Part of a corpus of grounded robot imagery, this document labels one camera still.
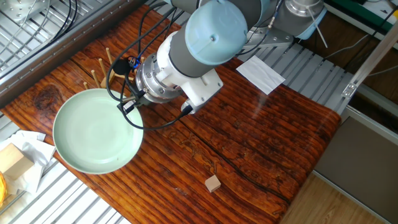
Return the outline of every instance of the yellow object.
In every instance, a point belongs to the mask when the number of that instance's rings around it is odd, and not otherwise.
[[[6,180],[4,180],[4,177],[2,176],[2,173],[0,172],[0,207],[2,205],[2,202],[6,198],[7,190],[6,190]]]

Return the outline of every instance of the light green bowl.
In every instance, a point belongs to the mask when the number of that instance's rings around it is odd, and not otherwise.
[[[144,132],[127,123],[117,105],[99,88],[80,92],[62,105],[52,134],[67,164],[87,174],[106,174],[122,168],[136,155]],[[128,118],[142,126],[137,109]]]

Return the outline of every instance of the light blue joint cap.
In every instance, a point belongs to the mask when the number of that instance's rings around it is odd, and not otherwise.
[[[163,0],[163,1],[166,2],[167,4],[173,5],[172,0]]]
[[[219,65],[242,49],[247,32],[246,20],[233,3],[212,0],[189,18],[185,41],[196,60],[205,65]]]
[[[261,0],[261,16],[256,25],[254,25],[255,27],[260,26],[263,22],[263,19],[266,19],[266,11],[268,7],[269,7],[269,0]]]
[[[326,7],[323,7],[322,12],[319,13],[319,16],[315,19],[315,22],[317,23],[317,25],[319,25],[319,23],[321,23],[321,21],[327,11],[328,10],[326,9]],[[299,39],[307,40],[308,38],[311,37],[312,33],[315,31],[316,28],[317,27],[315,27],[315,23],[313,22],[304,32],[302,32],[300,35],[298,35],[296,37]]]

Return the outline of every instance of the wooden floor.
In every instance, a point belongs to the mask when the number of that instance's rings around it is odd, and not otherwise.
[[[281,224],[383,223],[311,174]]]

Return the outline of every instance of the white cloth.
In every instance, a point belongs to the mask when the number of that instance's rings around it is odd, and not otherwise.
[[[244,62],[237,71],[267,95],[285,81],[281,75],[256,56]]]
[[[34,165],[16,180],[10,180],[5,176],[9,194],[16,194],[17,190],[36,193],[43,170],[55,152],[54,146],[43,142],[44,137],[45,134],[42,133],[18,131],[0,143],[0,151],[13,143],[26,158],[34,162]]]

